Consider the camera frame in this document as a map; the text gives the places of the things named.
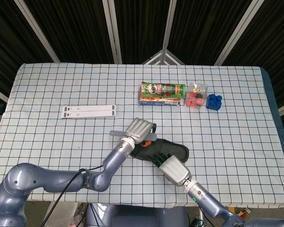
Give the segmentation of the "white paper strip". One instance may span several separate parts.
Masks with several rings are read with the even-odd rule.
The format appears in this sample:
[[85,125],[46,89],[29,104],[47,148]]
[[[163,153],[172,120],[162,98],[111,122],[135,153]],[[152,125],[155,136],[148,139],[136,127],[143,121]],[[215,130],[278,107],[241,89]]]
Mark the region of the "white paper strip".
[[65,106],[62,108],[61,111],[62,119],[114,117],[115,115],[116,115],[115,105]]

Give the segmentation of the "blue building block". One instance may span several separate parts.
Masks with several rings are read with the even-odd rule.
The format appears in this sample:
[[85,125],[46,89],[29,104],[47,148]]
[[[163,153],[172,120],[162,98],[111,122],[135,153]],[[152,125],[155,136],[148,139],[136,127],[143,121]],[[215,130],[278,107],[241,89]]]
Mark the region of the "blue building block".
[[215,94],[210,94],[207,97],[206,100],[206,108],[218,111],[221,108],[222,105],[222,96],[221,95],[215,95]]

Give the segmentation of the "clear box with red caps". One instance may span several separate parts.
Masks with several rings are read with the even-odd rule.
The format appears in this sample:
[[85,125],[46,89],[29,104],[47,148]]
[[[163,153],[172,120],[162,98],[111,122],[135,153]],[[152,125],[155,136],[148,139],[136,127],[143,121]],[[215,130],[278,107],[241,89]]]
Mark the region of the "clear box with red caps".
[[185,106],[200,108],[207,100],[207,85],[192,82],[186,91]]

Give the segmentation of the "black rubber slipper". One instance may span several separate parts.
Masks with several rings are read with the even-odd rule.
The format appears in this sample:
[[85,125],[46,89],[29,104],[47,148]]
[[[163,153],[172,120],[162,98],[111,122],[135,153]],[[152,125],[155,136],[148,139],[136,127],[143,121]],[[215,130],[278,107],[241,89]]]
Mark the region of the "black rubber slipper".
[[143,145],[136,145],[130,155],[139,160],[157,162],[155,159],[161,154],[167,158],[175,155],[182,163],[185,163],[189,158],[189,149],[184,145],[165,139],[156,139],[155,141],[147,141]]

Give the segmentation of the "white partition post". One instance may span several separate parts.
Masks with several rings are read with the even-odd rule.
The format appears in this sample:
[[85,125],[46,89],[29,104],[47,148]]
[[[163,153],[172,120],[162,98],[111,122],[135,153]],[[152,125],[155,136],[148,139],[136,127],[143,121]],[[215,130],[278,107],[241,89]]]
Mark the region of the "white partition post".
[[48,39],[46,38],[45,34],[43,33],[41,27],[39,26],[38,22],[36,21],[35,17],[31,13],[29,7],[25,3],[24,0],[14,0],[16,6],[21,11],[22,15],[26,19],[27,23],[30,25],[32,30],[34,31],[35,35],[37,36],[38,40],[42,44],[42,46],[45,48],[46,52],[50,56],[50,58],[55,63],[61,62],[55,53],[54,49],[50,45]]
[[121,46],[118,34],[118,24],[114,0],[102,0],[106,25],[115,64],[122,64]]
[[215,61],[214,66],[221,66],[224,63],[224,61],[229,56],[230,52],[232,51],[238,40],[241,38],[242,34],[246,30],[250,22],[258,12],[258,10],[261,8],[264,1],[265,0],[251,1],[250,5],[246,9],[245,13],[243,14],[241,20],[239,21],[230,38],[228,39],[220,55]]
[[177,0],[170,0],[167,22],[166,22],[165,33],[164,33],[164,39],[163,39],[162,55],[165,54],[168,44],[169,44],[169,38],[170,38],[171,29],[172,29],[176,4],[177,4]]

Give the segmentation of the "white checked tablecloth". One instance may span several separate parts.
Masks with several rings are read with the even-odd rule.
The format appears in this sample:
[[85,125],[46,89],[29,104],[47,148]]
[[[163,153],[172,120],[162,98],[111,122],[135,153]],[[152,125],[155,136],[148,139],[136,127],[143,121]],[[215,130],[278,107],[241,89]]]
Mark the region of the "white checked tablecloth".
[[[142,82],[204,83],[222,96],[205,107],[139,105]],[[251,66],[23,64],[0,122],[0,184],[19,163],[102,171],[135,118],[189,149],[192,176],[224,205],[284,207],[284,147],[264,71]],[[115,105],[114,117],[62,119],[65,106]]]

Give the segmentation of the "grey metal frame stand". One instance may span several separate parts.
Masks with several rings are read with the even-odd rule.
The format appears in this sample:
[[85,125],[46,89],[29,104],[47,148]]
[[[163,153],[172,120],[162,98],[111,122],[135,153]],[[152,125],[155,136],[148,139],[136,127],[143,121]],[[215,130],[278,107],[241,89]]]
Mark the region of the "grey metal frame stand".
[[159,51],[149,57],[142,64],[146,65],[185,65],[177,56],[166,50],[164,53]]

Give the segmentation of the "green chips can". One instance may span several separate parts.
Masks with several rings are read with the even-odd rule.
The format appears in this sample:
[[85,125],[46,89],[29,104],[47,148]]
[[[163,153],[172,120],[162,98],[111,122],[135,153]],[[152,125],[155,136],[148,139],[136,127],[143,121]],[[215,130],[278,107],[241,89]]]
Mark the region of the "green chips can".
[[184,98],[186,86],[184,84],[141,83],[142,97],[176,99]]

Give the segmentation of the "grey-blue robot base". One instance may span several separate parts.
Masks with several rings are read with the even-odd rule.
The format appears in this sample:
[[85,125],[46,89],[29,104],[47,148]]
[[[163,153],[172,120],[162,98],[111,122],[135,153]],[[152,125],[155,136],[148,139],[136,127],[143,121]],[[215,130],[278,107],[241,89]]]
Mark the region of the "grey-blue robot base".
[[185,207],[90,203],[84,227],[188,227],[188,217]]

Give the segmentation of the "grey handled scrub brush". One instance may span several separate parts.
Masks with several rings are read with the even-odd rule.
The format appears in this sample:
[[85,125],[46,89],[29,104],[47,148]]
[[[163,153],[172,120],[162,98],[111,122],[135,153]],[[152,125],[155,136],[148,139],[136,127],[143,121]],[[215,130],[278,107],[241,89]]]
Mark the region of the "grey handled scrub brush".
[[[124,131],[115,131],[115,130],[111,130],[109,135],[111,136],[117,136],[117,137],[122,137],[125,135]],[[149,133],[145,139],[146,141],[156,141],[157,140],[157,134],[156,133]]]

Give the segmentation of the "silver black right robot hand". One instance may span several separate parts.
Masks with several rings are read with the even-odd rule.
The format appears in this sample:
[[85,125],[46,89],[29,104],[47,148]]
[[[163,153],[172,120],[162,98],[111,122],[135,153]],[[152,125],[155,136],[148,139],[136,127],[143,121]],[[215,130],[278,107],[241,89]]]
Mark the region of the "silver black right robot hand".
[[177,187],[183,186],[187,180],[191,179],[190,170],[175,155],[160,153],[151,161]]

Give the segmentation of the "blue orange cardboard box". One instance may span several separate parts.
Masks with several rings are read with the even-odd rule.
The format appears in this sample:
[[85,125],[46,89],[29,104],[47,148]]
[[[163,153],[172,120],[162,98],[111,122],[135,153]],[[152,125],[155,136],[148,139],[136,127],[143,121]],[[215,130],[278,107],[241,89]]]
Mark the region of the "blue orange cardboard box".
[[146,97],[139,94],[139,105],[178,106],[181,104],[181,101],[181,98],[165,99],[162,97]]

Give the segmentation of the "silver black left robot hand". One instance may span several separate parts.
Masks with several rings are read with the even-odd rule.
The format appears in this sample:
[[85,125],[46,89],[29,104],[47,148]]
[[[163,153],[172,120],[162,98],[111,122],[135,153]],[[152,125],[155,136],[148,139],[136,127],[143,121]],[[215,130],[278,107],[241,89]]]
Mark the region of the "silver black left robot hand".
[[152,132],[155,128],[154,124],[140,118],[135,118],[128,126],[124,136],[133,139],[134,144],[143,144],[147,141],[155,141],[157,135]]

